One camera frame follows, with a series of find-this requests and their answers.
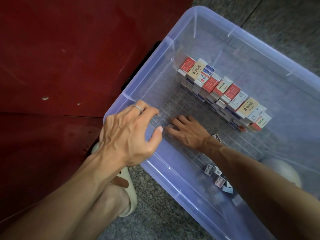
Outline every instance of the stack of erasers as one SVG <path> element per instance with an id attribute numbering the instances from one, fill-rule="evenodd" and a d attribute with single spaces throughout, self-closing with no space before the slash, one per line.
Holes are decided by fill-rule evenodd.
<path id="1" fill-rule="evenodd" d="M 218 134 L 214 134 L 212 137 L 214 137 L 218 142 L 221 143 L 220 137 L 218 136 Z M 215 174 L 214 177 L 214 184 L 221 188 L 222 191 L 227 192 L 232 194 L 233 193 L 233 187 L 231 186 L 231 184 L 225 179 L 225 177 L 222 175 L 222 172 L 220 171 L 220 169 L 214 165 L 210 165 L 208 164 L 205 171 L 205 174 L 211 176 L 212 173 Z"/>
<path id="2" fill-rule="evenodd" d="M 178 74 L 183 86 L 202 102 L 207 101 L 234 129 L 256 132 L 271 120 L 264 106 L 249 97 L 228 77 L 221 78 L 201 58 L 195 61 L 187 57 L 178 69 Z"/>

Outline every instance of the left hand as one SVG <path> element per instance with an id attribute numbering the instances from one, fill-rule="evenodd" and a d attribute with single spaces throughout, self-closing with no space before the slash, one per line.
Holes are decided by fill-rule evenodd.
<path id="1" fill-rule="evenodd" d="M 124 166 L 135 166 L 151 157 L 162 140 L 161 126 L 150 140 L 145 140 L 147 126 L 159 110 L 139 100 L 118 114 L 106 118 L 99 136 L 100 147 L 96 152 L 102 160 L 119 160 Z"/>

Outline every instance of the clear plastic storage box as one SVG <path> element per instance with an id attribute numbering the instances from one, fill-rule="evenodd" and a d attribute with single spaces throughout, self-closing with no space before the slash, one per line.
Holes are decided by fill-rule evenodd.
<path id="1" fill-rule="evenodd" d="M 186 55 L 202 58 L 267 108 L 272 120 L 260 132 L 232 129 L 180 84 Z M 299 174 L 302 188 L 320 197 L 320 78 L 206 7 L 187 10 L 107 111 L 137 100 L 160 110 L 150 122 L 168 125 L 178 114 L 194 116 L 223 143 L 256 160 L 276 157 Z M 212 162 L 164 135 L 142 167 L 215 239 L 273 239 L 245 202 L 216 187 L 204 173 Z"/>

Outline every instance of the silver ring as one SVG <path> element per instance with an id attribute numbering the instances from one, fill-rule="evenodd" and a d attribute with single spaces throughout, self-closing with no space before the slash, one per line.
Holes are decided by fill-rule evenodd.
<path id="1" fill-rule="evenodd" d="M 142 114 L 142 110 L 137 105 L 134 105 L 134 107 L 136 107 L 140 111 L 139 115 L 141 115 Z"/>

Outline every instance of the forearm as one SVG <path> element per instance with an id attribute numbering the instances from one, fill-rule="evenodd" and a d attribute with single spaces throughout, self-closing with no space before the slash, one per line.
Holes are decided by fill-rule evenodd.
<path id="1" fill-rule="evenodd" d="M 317 239 L 319 201 L 258 161 L 206 141 L 202 152 L 219 167 L 262 223 L 278 239 Z"/>
<path id="2" fill-rule="evenodd" d="M 1 239 L 69 239 L 106 185 L 124 167 L 108 160 L 101 171 L 99 155 L 91 155 L 74 176 L 44 198 L 1 236 Z"/>

